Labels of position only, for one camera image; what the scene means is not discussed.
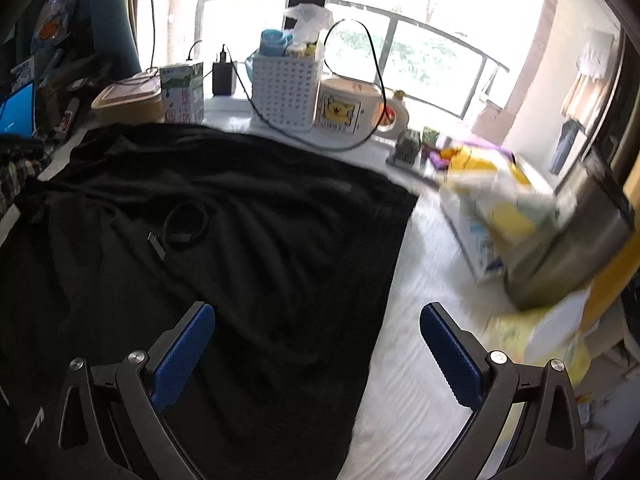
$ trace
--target white plastic basket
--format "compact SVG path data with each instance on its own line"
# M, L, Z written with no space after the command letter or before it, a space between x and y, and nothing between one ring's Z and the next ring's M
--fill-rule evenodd
M318 57L255 55L252 100L271 124L299 132L313 127L323 52L318 52Z

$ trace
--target plastic food container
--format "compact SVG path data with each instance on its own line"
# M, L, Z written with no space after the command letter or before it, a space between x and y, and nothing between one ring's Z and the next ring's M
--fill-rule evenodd
M111 84L94 99L91 109L101 126L158 122L164 116L160 76L142 73Z

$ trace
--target black charger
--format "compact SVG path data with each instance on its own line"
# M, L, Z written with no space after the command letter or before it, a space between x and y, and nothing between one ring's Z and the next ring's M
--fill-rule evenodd
M213 95L233 95L236 92L236 71L226 61L225 46L220 51L220 60L211 69L211 90Z

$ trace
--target mug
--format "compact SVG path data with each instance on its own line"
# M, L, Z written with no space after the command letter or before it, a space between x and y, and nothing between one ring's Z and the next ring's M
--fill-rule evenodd
M379 126L376 135L397 139L406 130L409 113L400 102L388 99L395 120ZM383 113L382 93L377 86L361 81L332 77L322 80L318 93L316 126L326 133L364 138L371 133Z

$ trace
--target laptop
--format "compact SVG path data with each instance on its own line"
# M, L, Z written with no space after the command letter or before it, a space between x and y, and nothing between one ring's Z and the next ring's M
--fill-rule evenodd
M0 142L31 139L34 131L33 81L18 88L0 105Z

